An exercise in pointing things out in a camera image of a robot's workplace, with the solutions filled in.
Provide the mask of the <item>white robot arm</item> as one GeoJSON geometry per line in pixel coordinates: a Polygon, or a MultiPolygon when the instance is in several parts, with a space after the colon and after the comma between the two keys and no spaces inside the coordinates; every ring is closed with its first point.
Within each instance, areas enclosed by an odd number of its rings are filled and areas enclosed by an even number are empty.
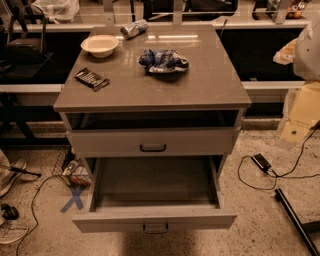
{"type": "Polygon", "coordinates": [[[304,80],[295,93],[280,137],[287,142],[302,141],[320,122],[320,15],[316,15],[296,39],[278,51],[273,61],[293,64],[294,74],[304,80]]]}

